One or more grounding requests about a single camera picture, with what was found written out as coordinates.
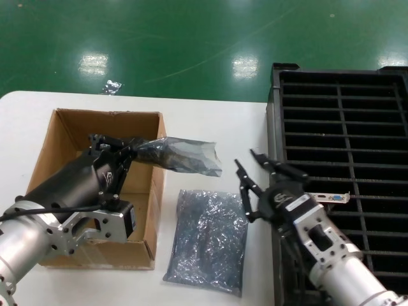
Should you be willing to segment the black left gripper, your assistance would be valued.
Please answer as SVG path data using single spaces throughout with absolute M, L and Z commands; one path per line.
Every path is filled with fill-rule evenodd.
M 100 193 L 120 194 L 137 157 L 133 148 L 126 147 L 140 144 L 140 137 L 90 134 L 89 140 L 91 152 L 100 153 L 83 153 L 28 192 L 24 200 L 62 210 L 97 205 Z

